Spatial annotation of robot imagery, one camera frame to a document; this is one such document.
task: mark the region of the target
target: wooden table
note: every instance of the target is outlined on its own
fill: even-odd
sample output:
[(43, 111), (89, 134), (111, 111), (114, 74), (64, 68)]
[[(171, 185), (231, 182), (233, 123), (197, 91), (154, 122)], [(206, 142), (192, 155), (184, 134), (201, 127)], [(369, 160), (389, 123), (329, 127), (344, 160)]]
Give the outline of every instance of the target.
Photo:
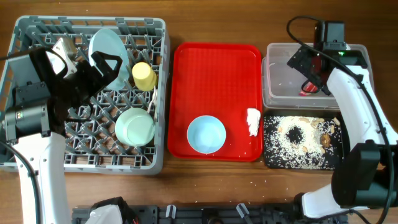
[[(0, 2), (0, 55), (6, 54), (14, 23), (22, 15), (159, 17), (166, 22), (173, 49), (183, 42), (245, 43), (255, 45), (263, 56), (271, 42), (292, 41), (285, 27), (296, 15), (345, 21), (346, 41), (368, 48), (376, 95), (393, 127), (398, 127), (397, 1)], [(297, 22), (292, 31), (304, 41), (313, 39), (310, 22)], [(68, 201), (71, 209), (120, 195), (130, 205), (259, 205), (289, 201), (297, 193), (330, 183), (331, 172), (270, 170), (261, 161), (188, 161), (176, 159), (166, 150), (163, 171), (155, 177), (65, 174)], [(0, 180), (2, 223), (22, 223), (18, 174), (0, 172)], [(363, 213), (374, 223), (381, 210)], [(350, 221), (360, 223), (357, 217)], [(386, 223), (398, 223), (397, 209), (390, 210)]]

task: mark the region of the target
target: red object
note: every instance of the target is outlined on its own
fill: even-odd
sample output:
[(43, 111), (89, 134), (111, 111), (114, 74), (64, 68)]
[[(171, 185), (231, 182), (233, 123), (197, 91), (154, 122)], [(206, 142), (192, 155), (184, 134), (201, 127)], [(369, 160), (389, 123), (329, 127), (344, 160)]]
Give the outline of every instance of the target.
[[(176, 157), (253, 161), (262, 153), (262, 118), (249, 136), (248, 108), (262, 114), (261, 54), (243, 44), (184, 43), (174, 54), (167, 146)], [(188, 143), (187, 129), (197, 117), (211, 115), (225, 126), (226, 141), (215, 153), (201, 154)]]
[[(316, 87), (314, 84), (312, 84), (312, 82), (308, 82), (305, 87), (304, 90), (307, 92), (315, 92), (318, 90), (318, 87)], [(308, 96), (311, 95), (311, 93), (306, 93), (303, 90), (300, 90), (300, 96)]]

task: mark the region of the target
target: cable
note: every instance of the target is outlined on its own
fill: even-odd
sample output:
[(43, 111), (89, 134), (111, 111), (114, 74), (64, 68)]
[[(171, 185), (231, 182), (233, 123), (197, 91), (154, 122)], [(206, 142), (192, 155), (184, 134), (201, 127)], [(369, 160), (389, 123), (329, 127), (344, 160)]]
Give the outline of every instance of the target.
[(327, 58), (328, 60), (331, 60), (332, 62), (334, 62), (339, 69), (341, 69), (342, 71), (346, 72), (349, 76), (353, 77), (354, 80), (356, 81), (356, 83), (359, 85), (360, 89), (362, 89), (363, 93), (365, 94), (366, 99), (369, 101), (369, 104), (371, 105), (371, 108), (373, 110), (374, 113), (374, 117), (376, 118), (377, 124), (380, 127), (380, 133), (381, 136), (384, 140), (384, 144), (386, 145), (386, 150), (387, 150), (387, 156), (388, 156), (388, 167), (389, 167), (389, 173), (390, 173), (390, 181), (389, 181), (389, 186), (388, 186), (388, 191), (387, 191), (387, 198), (386, 198), (386, 202), (384, 204), (383, 207), (383, 211), (380, 215), (379, 220), (377, 221), (378, 224), (381, 224), (384, 219), (387, 216), (388, 210), (390, 208), (390, 204), (391, 204), (391, 194), (392, 194), (392, 188), (394, 186), (394, 161), (392, 160), (392, 152), (391, 152), (391, 147), (388, 141), (388, 137), (386, 134), (386, 128), (383, 126), (383, 123), (381, 121), (380, 115), (377, 112), (377, 108), (376, 105), (374, 104), (371, 96), (369, 95), (366, 87), (362, 84), (362, 82), (358, 79), (358, 76), (355, 75), (346, 65), (343, 65), (342, 63), (340, 63), (339, 61), (337, 61), (336, 59), (332, 58), (331, 56), (317, 50), (314, 49), (313, 47), (310, 47), (309, 45), (305, 44), (304, 42), (302, 42), (301, 40), (297, 39), (296, 37), (293, 36), (293, 34), (290, 32), (290, 24), (296, 20), (296, 19), (311, 19), (313, 21), (318, 21), (321, 22), (321, 19), (317, 19), (315, 17), (312, 16), (296, 16), (293, 19), (291, 19), (290, 21), (288, 21), (287, 26), (286, 26), (286, 31), (288, 33), (288, 35), (290, 36), (290, 38), (292, 38), (293, 40), (295, 40), (296, 42), (298, 42), (301, 46), (306, 47), (307, 49), (311, 50), (312, 52), (315, 52), (317, 54), (320, 54), (322, 57)]
[(0, 145), (4, 146), (6, 149), (11, 151), (26, 167), (29, 177), (32, 181), (32, 186), (33, 186), (33, 194), (34, 194), (34, 198), (35, 198), (36, 224), (41, 224), (42, 213), (40, 211), (39, 186), (36, 181), (35, 170), (33, 170), (32, 166), (29, 164), (29, 162), (26, 160), (26, 158), (21, 153), (19, 153), (17, 150), (15, 150), (12, 146), (8, 145), (7, 143), (5, 143), (3, 141), (0, 141)]
[(350, 209), (351, 212), (355, 213), (360, 219), (362, 219), (363, 222), (366, 224), (370, 224), (370, 222), (357, 210), (355, 209)]
[(94, 106), (91, 103), (87, 103), (87, 105), (90, 107), (90, 115), (87, 118), (83, 118), (83, 119), (67, 118), (67, 119), (65, 119), (65, 121), (66, 122), (77, 122), (77, 123), (84, 123), (87, 121), (91, 121), (91, 115), (93, 114)]

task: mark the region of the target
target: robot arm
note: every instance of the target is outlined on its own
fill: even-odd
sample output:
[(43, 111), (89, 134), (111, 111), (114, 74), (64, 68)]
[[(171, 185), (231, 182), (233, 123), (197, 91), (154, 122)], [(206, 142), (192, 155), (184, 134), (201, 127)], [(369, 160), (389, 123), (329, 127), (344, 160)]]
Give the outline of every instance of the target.
[[(314, 48), (290, 33), (290, 23), (299, 18), (318, 21)], [(287, 64), (306, 76), (325, 94), (333, 94), (345, 121), (350, 143), (350, 152), (333, 173), (331, 184), (302, 195), (303, 215), (307, 218), (321, 218), (351, 208), (361, 210), (386, 207), (389, 184), (395, 182), (396, 177), (390, 178), (390, 170), (394, 171), (395, 167), (385, 149), (388, 146), (391, 151), (396, 151), (398, 134), (386, 119), (371, 88), (362, 53), (346, 50), (342, 22), (298, 16), (289, 21), (287, 32), (302, 45)], [(376, 114), (380, 118), (382, 130)], [(379, 163), (386, 167), (378, 170)], [(391, 190), (390, 199), (388, 206), (398, 206), (396, 188)]]
[[(68, 119), (68, 109), (89, 103), (93, 95), (117, 77), (122, 64), (120, 57), (101, 52), (94, 52), (91, 57), (99, 71), (87, 61), (82, 61), (74, 67), (76, 72), (70, 73), (67, 69), (70, 63), (65, 63), (69, 58), (62, 58), (53, 50), (45, 48), (12, 55), (9, 59), (16, 74), (16, 87), (13, 106), (7, 109), (3, 125), (7, 142), (13, 144), (14, 149), (33, 168), (38, 185), (35, 189), (31, 174), (17, 158), (24, 223), (36, 223), (37, 216), (41, 218), (40, 224), (70, 223), (63, 174), (64, 124)], [(60, 68), (55, 73), (54, 61), (51, 59), (59, 62), (61, 59), (63, 69)], [(116, 67), (112, 70), (105, 60), (116, 60)], [(34, 69), (26, 70), (21, 65)], [(40, 205), (39, 213), (35, 203)], [(124, 204), (116, 200), (107, 205), (106, 209), (93, 211), (95, 223), (109, 223), (106, 222), (109, 217), (114, 223), (118, 220), (122, 223), (121, 208)]]
[[(348, 66), (355, 74), (362, 74), (379, 116), (386, 127), (390, 144), (398, 141), (398, 134), (392, 129), (372, 91), (369, 72), (360, 66)], [(333, 93), (349, 134), (351, 152), (344, 164), (333, 174), (331, 184), (309, 192), (302, 197), (303, 214), (308, 218), (320, 218), (346, 211), (368, 207), (382, 207), (387, 197), (388, 175), (386, 170), (377, 170), (383, 158), (381, 146), (384, 140), (376, 118), (363, 91), (356, 81), (338, 68), (333, 69), (327, 81)], [(398, 205), (396, 191), (392, 206)]]

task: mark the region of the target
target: dish rack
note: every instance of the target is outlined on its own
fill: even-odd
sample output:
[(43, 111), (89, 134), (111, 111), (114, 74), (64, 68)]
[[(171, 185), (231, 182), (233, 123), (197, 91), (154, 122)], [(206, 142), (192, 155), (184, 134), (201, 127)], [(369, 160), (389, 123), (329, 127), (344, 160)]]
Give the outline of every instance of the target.
[[(94, 106), (91, 121), (65, 123), (67, 133), (64, 167), (67, 172), (94, 172), (102, 174), (155, 175), (162, 170), (165, 139), (165, 91), (169, 77), (170, 38), (165, 22), (156, 18), (138, 17), (58, 17), (22, 16), (18, 18), (8, 54), (34, 47), (52, 47), (61, 37), (71, 39), (77, 49), (76, 57), (88, 60), (91, 37), (100, 29), (113, 30), (126, 46), (130, 59), (129, 71), (137, 62), (147, 62), (159, 76), (156, 107), (150, 115), (155, 119), (155, 137), (143, 147), (129, 147), (120, 143), (114, 125), (120, 114), (131, 107), (147, 109), (154, 94), (141, 91), (125, 80), (122, 90), (105, 88), (91, 97)], [(0, 119), (11, 105), (15, 83), (5, 63), (0, 80)], [(90, 109), (81, 106), (70, 109), (70, 116), (89, 116)], [(12, 155), (0, 153), (0, 168), (17, 170)]]

